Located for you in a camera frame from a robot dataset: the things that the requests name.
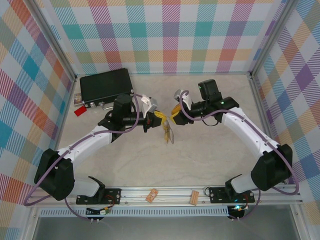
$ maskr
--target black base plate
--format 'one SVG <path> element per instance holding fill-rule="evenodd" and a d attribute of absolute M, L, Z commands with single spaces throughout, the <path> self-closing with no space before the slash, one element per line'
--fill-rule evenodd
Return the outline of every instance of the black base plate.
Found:
<path fill-rule="evenodd" d="M 110 195 L 114 199 L 114 205 L 120 204 L 121 189 L 120 188 L 105 188 L 104 196 Z M 108 197 L 102 198 L 100 202 L 94 196 L 79 195 L 75 201 L 77 205 L 112 205 L 113 202 Z"/>
<path fill-rule="evenodd" d="M 228 198 L 228 195 L 225 192 L 224 187 L 210 187 L 209 188 L 209 196 L 210 203 L 212 204 L 246 204 L 246 203 L 254 203 L 255 197 L 250 196 L 251 191 L 245 191 L 242 194 L 239 194 L 231 201 Z"/>

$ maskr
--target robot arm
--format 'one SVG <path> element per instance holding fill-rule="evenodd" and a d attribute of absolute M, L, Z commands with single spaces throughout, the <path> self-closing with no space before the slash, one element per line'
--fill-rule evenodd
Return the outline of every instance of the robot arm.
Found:
<path fill-rule="evenodd" d="M 142 112 L 137 113 L 135 108 L 132 112 L 134 107 L 132 97 L 119 95 L 113 103 L 111 116 L 108 112 L 90 133 L 58 151 L 47 149 L 41 156 L 34 183 L 37 184 L 45 172 L 60 158 L 39 186 L 58 201 L 71 194 L 96 197 L 99 202 L 102 196 L 100 193 L 104 192 L 105 185 L 94 177 L 75 178 L 74 171 L 88 156 L 114 142 L 127 126 L 135 125 L 137 116 L 139 116 L 137 125 L 143 126 L 145 133 L 149 128 L 158 127 L 166 120 L 164 114 L 156 111 L 158 105 L 155 99 L 143 95 L 142 101 Z"/>
<path fill-rule="evenodd" d="M 204 101 L 193 103 L 189 95 L 182 95 L 182 105 L 184 111 L 192 118 L 203 117 L 217 110 L 229 110 L 231 112 L 220 112 L 214 118 L 230 128 L 250 149 L 257 163 L 251 173 L 239 175 L 225 183 L 225 192 L 230 200 L 238 194 L 253 189 L 267 191 L 276 184 L 284 181 L 291 176 L 291 172 L 282 161 L 279 155 L 266 144 L 275 147 L 292 166 L 292 149 L 287 145 L 279 145 L 265 133 L 263 133 L 243 112 L 239 104 L 231 97 L 222 98 L 218 90 L 216 81 L 213 79 L 203 81 L 198 84 L 201 97 Z M 179 101 L 183 91 L 178 90 L 174 98 Z M 178 125 L 193 124 L 194 120 L 189 119 L 183 113 L 181 105 L 177 105 L 172 110 L 171 120 Z"/>

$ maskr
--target small wooden block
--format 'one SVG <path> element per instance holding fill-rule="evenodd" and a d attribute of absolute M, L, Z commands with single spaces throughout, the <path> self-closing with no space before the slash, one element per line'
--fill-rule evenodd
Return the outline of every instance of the small wooden block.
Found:
<path fill-rule="evenodd" d="M 191 200 L 190 200 L 190 204 L 192 205 L 197 205 L 198 203 L 198 197 L 199 197 L 199 192 L 198 191 L 195 191 L 193 190 L 192 191 L 192 194 L 191 194 Z"/>
<path fill-rule="evenodd" d="M 157 189 L 152 189 L 145 200 L 147 200 L 149 203 L 152 203 L 157 195 L 158 195 L 158 190 Z"/>

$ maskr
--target colorful checkered wall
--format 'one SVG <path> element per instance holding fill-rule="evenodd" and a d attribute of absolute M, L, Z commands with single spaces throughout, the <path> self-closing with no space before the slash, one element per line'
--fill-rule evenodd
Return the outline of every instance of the colorful checkered wall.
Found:
<path fill-rule="evenodd" d="M 293 148 L 310 228 L 320 236 L 320 0 L 300 0 L 256 77 L 274 137 Z"/>
<path fill-rule="evenodd" d="M 37 2 L 74 71 L 90 75 L 247 72 L 281 0 Z"/>
<path fill-rule="evenodd" d="M 71 80 L 23 0 L 0 0 L 0 240 L 14 240 L 42 153 L 54 148 Z"/>

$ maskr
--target marble-pattern surface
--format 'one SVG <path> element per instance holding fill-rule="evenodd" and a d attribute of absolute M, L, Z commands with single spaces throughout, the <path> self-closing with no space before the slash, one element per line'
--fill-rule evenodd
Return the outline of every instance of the marble-pattern surface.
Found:
<path fill-rule="evenodd" d="M 170 116 L 177 104 L 177 89 L 189 90 L 194 102 L 202 101 L 198 83 L 215 79 L 223 97 L 233 97 L 248 117 L 261 127 L 246 75 L 134 75 L 132 85 L 138 94 L 155 98 L 158 110 Z M 80 92 L 80 83 L 75 86 Z M 104 118 L 107 111 L 90 108 L 77 117 L 70 106 L 59 147 L 65 147 L 88 132 Z M 214 119 L 207 119 L 213 124 Z M 249 173 L 256 163 L 250 151 L 226 126 L 214 127 L 195 122 L 174 125 L 175 142 L 166 144 L 162 127 L 143 132 L 137 126 L 112 144 L 88 157 L 75 175 L 93 176 L 106 186 L 198 186 L 224 185 L 238 174 Z"/>

